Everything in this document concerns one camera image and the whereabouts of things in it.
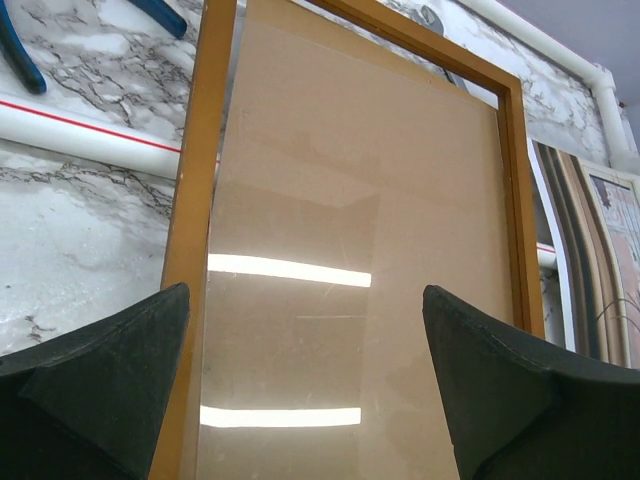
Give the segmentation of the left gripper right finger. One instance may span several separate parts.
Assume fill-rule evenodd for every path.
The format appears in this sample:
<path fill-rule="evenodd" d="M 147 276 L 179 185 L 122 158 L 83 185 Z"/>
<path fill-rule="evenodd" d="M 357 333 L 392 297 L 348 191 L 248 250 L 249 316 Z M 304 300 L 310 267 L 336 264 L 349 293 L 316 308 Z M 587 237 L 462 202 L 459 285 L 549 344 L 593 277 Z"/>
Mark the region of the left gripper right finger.
<path fill-rule="evenodd" d="M 447 290 L 423 319 L 463 479 L 636 479 L 639 373 L 557 347 Z"/>

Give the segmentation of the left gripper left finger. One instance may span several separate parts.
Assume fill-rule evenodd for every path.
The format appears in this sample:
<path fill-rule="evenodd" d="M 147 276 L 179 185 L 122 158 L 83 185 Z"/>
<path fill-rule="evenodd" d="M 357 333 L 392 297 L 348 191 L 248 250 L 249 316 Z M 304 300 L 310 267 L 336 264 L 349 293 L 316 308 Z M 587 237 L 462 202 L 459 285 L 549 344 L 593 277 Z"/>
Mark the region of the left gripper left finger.
<path fill-rule="evenodd" d="M 179 283 L 2 356 L 2 478 L 147 478 L 189 311 Z"/>

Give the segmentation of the brown wooden picture frame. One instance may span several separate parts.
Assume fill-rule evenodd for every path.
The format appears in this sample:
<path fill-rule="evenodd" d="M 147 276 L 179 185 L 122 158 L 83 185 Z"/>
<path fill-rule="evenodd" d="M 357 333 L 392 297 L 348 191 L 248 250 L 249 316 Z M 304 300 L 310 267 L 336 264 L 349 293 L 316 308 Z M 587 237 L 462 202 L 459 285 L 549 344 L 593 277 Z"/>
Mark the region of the brown wooden picture frame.
<path fill-rule="evenodd" d="M 334 14 L 434 64 L 442 37 L 377 1 L 319 1 Z M 150 468 L 152 479 L 177 479 L 196 450 L 197 422 L 189 395 L 200 383 L 192 367 L 202 344 L 204 293 L 215 160 L 230 72 L 232 33 L 237 4 L 233 0 L 203 5 L 197 54 L 179 158 L 168 232 L 162 285 L 184 282 L 190 291 L 190 317 L 176 378 Z M 505 187 L 508 254 L 516 327 L 545 336 L 535 240 L 532 182 L 527 153 L 520 80 L 445 38 L 448 69 L 494 93 Z"/>

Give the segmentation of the plant window photo print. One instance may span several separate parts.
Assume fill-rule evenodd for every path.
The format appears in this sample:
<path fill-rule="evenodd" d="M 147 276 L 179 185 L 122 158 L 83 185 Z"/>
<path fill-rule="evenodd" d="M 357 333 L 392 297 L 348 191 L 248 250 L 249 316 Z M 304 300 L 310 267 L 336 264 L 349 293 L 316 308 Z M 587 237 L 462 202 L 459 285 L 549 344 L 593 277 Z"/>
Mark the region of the plant window photo print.
<path fill-rule="evenodd" d="M 549 341 L 596 360 L 639 366 L 639 178 L 543 143 L 529 144 L 550 238 L 542 266 L 559 280 Z"/>

